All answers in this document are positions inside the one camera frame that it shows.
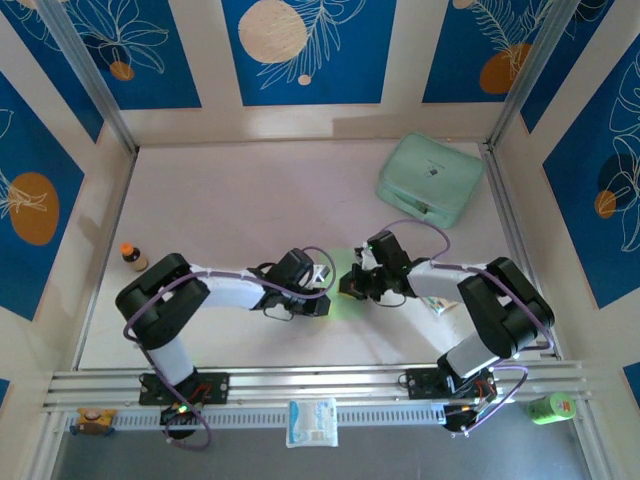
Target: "small yellow toy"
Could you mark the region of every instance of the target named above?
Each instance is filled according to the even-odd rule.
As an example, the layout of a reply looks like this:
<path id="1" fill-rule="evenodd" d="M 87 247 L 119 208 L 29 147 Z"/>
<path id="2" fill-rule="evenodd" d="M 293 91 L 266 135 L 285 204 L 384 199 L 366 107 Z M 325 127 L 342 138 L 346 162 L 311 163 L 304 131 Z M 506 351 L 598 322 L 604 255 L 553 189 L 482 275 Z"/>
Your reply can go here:
<path id="1" fill-rule="evenodd" d="M 80 416 L 75 425 L 69 427 L 72 435 L 83 433 L 85 435 L 111 435 L 115 429 L 111 426 L 117 410 L 102 410 L 96 408 L 79 408 Z"/>

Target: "white package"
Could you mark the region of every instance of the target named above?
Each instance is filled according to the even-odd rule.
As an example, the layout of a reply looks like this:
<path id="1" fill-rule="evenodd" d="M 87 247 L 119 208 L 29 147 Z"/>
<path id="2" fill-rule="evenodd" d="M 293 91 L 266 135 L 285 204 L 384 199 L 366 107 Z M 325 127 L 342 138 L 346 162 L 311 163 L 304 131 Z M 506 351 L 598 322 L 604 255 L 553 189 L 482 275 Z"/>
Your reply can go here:
<path id="1" fill-rule="evenodd" d="M 337 447 L 336 399 L 289 402 L 287 447 Z"/>

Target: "green can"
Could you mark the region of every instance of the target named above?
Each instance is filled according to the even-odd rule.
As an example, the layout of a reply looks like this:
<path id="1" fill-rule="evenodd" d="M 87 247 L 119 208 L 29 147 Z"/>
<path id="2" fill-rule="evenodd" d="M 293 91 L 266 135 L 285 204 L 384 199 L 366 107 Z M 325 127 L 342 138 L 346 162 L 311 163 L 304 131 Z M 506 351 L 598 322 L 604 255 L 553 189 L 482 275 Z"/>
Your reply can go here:
<path id="1" fill-rule="evenodd" d="M 538 425 L 571 420 L 576 414 L 576 402 L 567 393 L 556 392 L 527 405 L 527 415 Z"/>

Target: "sauce bottle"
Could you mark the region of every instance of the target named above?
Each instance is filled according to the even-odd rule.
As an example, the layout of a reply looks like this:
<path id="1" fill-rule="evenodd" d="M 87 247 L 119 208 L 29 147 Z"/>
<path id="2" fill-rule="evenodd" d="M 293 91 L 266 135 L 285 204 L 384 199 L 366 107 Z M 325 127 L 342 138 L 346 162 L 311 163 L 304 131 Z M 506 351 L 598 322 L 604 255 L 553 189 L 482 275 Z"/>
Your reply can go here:
<path id="1" fill-rule="evenodd" d="M 140 250 L 131 243 L 123 243 L 120 245 L 120 253 L 122 253 L 123 260 L 127 262 L 135 272 L 141 272 L 149 266 L 147 257 L 142 255 Z"/>

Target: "mint green case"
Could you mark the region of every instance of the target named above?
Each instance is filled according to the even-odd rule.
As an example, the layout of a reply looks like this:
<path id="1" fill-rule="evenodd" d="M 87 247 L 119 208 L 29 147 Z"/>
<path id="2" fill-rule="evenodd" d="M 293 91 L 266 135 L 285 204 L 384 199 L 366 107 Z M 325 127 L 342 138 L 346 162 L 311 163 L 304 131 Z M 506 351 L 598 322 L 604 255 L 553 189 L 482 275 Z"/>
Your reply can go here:
<path id="1" fill-rule="evenodd" d="M 484 174 L 484 163 L 419 133 L 405 136 L 380 172 L 376 194 L 441 228 L 455 225 Z"/>

